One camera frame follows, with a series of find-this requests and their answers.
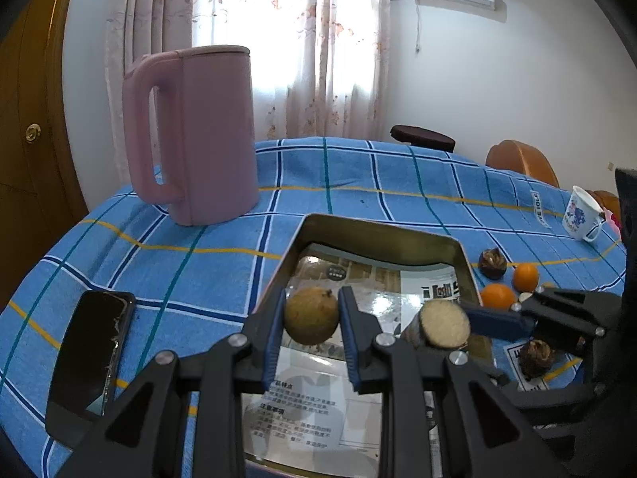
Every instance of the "sheer curtain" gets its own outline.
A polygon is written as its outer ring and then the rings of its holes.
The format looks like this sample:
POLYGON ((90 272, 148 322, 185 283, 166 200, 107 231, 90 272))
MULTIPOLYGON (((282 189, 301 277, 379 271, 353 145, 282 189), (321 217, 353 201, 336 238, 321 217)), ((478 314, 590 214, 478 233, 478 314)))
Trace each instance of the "sheer curtain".
POLYGON ((145 53, 247 46, 256 140, 383 138, 389 0, 111 0, 110 6, 106 82, 123 182, 121 83, 145 53))

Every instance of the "orange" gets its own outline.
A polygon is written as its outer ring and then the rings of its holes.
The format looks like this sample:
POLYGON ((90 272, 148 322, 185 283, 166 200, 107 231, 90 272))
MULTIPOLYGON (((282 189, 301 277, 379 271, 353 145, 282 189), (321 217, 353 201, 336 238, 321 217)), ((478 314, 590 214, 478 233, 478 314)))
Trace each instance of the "orange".
POLYGON ((539 271, 535 265, 522 263, 514 271, 514 287, 520 292, 532 293, 539 282, 539 271))
POLYGON ((487 285, 480 292, 480 296, 484 306, 493 309, 509 309, 511 304, 517 301, 514 290, 498 282, 487 285))

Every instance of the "phone screen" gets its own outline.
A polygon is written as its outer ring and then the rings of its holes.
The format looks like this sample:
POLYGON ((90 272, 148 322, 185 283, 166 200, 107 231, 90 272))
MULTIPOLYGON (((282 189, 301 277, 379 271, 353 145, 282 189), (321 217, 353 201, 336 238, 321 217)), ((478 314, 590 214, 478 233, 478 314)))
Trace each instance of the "phone screen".
POLYGON ((50 402, 88 420, 104 413, 114 393, 131 296, 101 291, 82 295, 57 357, 50 402))

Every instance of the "kettle handle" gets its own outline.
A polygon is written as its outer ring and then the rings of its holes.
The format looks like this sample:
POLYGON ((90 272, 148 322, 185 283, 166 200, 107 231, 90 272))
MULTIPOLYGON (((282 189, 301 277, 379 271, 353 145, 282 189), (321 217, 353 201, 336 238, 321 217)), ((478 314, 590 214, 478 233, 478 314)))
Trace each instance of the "kettle handle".
POLYGON ((142 57, 126 73, 122 86, 123 128, 131 183, 137 195, 150 204, 168 204, 184 197, 172 183, 160 185, 153 172, 150 145, 149 93, 154 86, 171 98, 172 116, 180 117, 178 89, 182 60, 175 51, 142 57))

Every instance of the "wall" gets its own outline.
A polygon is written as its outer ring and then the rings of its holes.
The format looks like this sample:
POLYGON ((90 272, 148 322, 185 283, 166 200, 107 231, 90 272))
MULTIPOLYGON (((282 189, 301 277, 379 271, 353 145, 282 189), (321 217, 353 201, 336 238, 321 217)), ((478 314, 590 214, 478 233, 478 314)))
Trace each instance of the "wall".
POLYGON ((104 81, 108 0, 71 0, 63 50, 66 129, 89 210, 119 187, 104 81))
POLYGON ((419 125, 484 163, 505 138, 541 149, 562 188, 615 191, 637 166, 637 69, 593 0, 498 0, 496 12, 391 3, 387 131, 419 125))

